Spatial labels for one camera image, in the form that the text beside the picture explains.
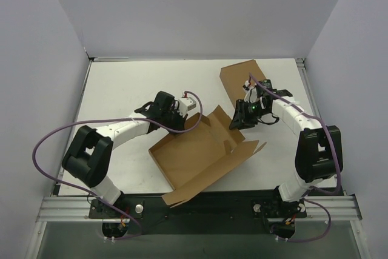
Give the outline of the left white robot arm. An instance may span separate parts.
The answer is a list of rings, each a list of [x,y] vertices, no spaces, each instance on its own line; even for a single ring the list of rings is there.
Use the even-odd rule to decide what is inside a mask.
[[[124,211],[121,191],[107,176],[112,151],[118,146],[146,135],[160,126],[183,131],[187,114],[196,107],[188,96],[176,99],[160,91],[153,101],[135,109],[128,121],[91,128],[82,126],[76,132],[62,160],[62,167],[81,180],[94,194],[105,200],[102,209],[110,217]]]

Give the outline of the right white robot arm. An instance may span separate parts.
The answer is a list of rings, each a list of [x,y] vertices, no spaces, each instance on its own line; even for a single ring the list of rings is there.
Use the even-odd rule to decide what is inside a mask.
[[[248,79],[243,90],[245,97],[236,100],[229,125],[231,130],[253,128],[264,123],[264,116],[271,115],[274,123],[282,121],[298,137],[293,174],[275,189],[281,201],[299,201],[308,191],[316,189],[318,183],[341,173],[339,128],[327,126],[318,117],[308,114],[288,90],[274,89],[269,79],[256,84]]]

